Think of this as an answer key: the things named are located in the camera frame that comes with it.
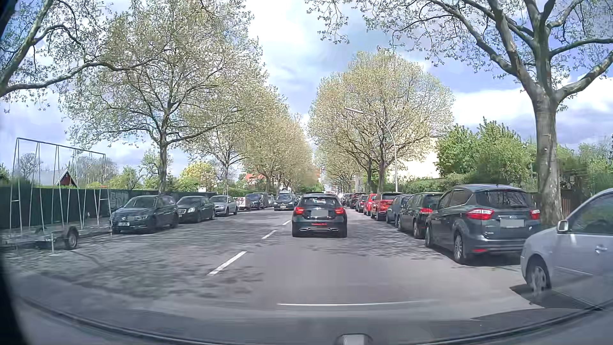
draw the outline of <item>windshield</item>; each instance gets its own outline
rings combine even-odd
[[[154,207],[156,198],[132,198],[124,207]]]
[[[197,206],[202,203],[202,198],[181,198],[178,202],[178,206]]]
[[[290,201],[292,199],[292,196],[290,194],[279,194],[279,196],[277,197],[277,200],[279,201]]]
[[[228,197],[223,195],[215,195],[211,196],[209,200],[213,203],[226,203],[228,201]]]

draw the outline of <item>tree trunk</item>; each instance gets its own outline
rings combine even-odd
[[[159,187],[158,193],[162,194],[166,192],[166,174],[168,172],[168,146],[166,143],[160,141],[159,145],[159,166],[158,166],[158,178]]]
[[[536,118],[536,167],[543,225],[555,225],[562,219],[558,138],[555,130],[557,104],[545,96],[532,102]]]

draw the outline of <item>metal pole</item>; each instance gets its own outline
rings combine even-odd
[[[392,131],[389,129],[387,124],[383,120],[381,120],[375,114],[371,114],[369,112],[365,112],[364,110],[357,110],[357,109],[353,109],[353,108],[345,108],[345,110],[349,110],[351,112],[355,112],[355,113],[358,113],[358,114],[370,115],[370,116],[376,118],[377,120],[379,120],[379,122],[381,122],[385,126],[385,129],[389,133],[389,136],[392,138],[392,144],[394,145],[394,184],[395,184],[395,189],[396,189],[396,192],[397,192],[398,191],[398,150],[396,148],[396,140],[394,140],[394,135],[392,134]]]

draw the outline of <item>car hood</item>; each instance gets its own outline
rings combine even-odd
[[[152,213],[153,210],[153,207],[124,207],[115,211],[115,215],[120,215],[122,217],[127,217],[129,215],[144,215]]]

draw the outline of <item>trailer wheel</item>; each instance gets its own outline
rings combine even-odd
[[[77,228],[71,227],[64,236],[64,245],[66,249],[72,250],[78,247],[78,231]]]

